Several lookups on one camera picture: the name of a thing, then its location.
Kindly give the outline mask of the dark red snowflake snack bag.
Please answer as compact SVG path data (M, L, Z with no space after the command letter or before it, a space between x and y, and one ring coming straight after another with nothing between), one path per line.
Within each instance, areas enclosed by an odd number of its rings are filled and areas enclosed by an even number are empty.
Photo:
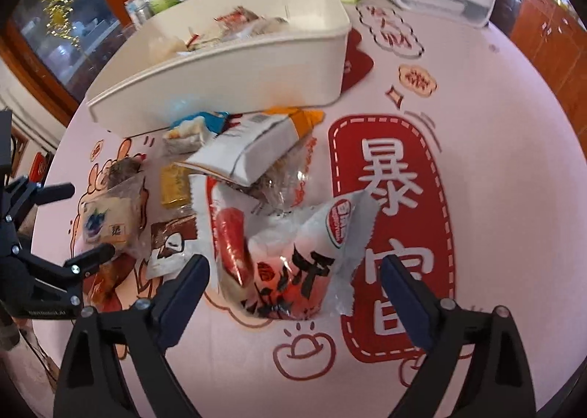
M198 239L195 214L151 225L151 253L146 277L154 279L180 271L195 254Z

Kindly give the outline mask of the blue white snack packet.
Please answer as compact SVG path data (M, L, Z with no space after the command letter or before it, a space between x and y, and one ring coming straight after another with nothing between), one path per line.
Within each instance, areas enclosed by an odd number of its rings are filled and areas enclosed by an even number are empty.
M198 112L175 122L163 135L163 150L168 156L197 152L220 135L228 120L227 112Z

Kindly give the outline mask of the red white snack bag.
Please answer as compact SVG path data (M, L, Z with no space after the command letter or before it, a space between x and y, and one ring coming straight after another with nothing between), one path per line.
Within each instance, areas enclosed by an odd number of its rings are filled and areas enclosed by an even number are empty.
M190 175L189 186L207 292L220 306L252 323L352 314L352 280L379 210L369 193L276 211L205 175Z

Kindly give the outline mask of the white orange snack packet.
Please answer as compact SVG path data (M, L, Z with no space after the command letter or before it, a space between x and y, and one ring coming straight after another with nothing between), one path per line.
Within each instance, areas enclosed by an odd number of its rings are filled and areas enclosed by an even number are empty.
M276 108L240 119L179 164L244 188L324 120L321 110Z

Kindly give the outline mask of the small orange red snack packet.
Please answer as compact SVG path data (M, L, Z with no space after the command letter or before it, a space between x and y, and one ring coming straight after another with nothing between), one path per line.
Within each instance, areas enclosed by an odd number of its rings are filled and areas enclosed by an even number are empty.
M85 278L83 291L87 303L100 313L117 312L123 308L116 288L134 269L136 260L126 253L99 266L98 272Z

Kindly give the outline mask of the clear bag nut brittle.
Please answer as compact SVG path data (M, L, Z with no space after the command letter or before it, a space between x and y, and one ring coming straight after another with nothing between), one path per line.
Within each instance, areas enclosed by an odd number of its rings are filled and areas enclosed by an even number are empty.
M213 24L203 33L193 33L186 43L188 51L221 43L245 40L261 35L283 33L289 30L284 18L265 18L246 7L235 7L229 14L214 18Z

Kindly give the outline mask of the round white blue cake packet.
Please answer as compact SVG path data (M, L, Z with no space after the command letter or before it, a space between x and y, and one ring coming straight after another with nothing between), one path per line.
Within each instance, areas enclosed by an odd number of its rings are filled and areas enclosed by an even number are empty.
M84 250L110 244L116 254L139 245L144 174L133 177L86 200L81 207L81 245Z

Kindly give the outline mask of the dark brown snack packet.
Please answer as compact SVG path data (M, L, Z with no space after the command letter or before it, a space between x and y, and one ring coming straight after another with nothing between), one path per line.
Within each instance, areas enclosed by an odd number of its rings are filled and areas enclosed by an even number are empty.
M107 177L107 188L112 189L117 185L133 178L140 172L141 161L133 157L125 157L122 160L116 161L109 169L109 176Z

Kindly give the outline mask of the yellow small snack packet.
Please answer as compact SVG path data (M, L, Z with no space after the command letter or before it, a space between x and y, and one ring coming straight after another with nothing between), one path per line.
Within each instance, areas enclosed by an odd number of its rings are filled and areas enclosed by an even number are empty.
M165 208L179 208L190 203L189 172L178 164L160 170L160 203Z

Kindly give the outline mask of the pink printed tablecloth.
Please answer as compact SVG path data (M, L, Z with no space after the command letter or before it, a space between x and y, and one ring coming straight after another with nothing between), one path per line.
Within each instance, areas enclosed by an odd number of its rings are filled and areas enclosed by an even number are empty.
M559 102L497 28L343 6L351 22L340 96L303 184L313 206L354 191L379 205L352 280L351 315L252 323L206 292L167 361L204 417L387 417L422 365L382 288L385 256L464 310L513 315L536 415L582 390L586 358L586 160ZM141 240L164 221L158 129L119 137L81 104L48 181L74 195L39 209L33 252L63 264L81 251L81 207L112 164L141 157Z

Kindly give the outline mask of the clear glass cup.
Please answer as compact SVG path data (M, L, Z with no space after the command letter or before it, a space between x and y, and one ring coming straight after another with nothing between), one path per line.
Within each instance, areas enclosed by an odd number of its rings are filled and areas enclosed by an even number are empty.
M136 29L141 28L152 18L149 0L126 0L124 7Z

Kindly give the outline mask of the white plastic storage bin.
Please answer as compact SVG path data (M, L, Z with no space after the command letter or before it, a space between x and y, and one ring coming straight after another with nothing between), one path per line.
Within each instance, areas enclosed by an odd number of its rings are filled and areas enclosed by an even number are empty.
M282 18L287 28L155 61L164 41L186 42L235 7ZM83 104L95 123L119 137L162 129L199 111L328 105L341 94L350 30L340 0L186 0L123 43Z

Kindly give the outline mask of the brown wooden cabinet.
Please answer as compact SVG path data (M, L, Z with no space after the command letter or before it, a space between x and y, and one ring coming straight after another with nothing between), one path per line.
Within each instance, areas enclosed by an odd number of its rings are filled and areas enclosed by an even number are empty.
M547 83L586 147L586 29L555 0L521 0L509 38Z

